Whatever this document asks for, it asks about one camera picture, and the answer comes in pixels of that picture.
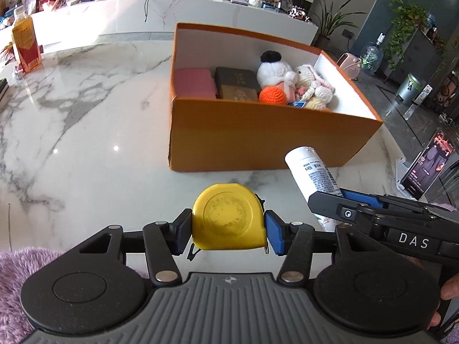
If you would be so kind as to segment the person right hand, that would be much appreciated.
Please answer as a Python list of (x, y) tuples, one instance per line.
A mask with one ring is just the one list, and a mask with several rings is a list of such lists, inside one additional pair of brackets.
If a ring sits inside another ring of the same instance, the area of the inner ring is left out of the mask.
[[(459, 275), (456, 274), (442, 286), (440, 297), (442, 300), (451, 300), (459, 296)], [(430, 327), (436, 327), (442, 320), (442, 314), (436, 311), (429, 323)]]

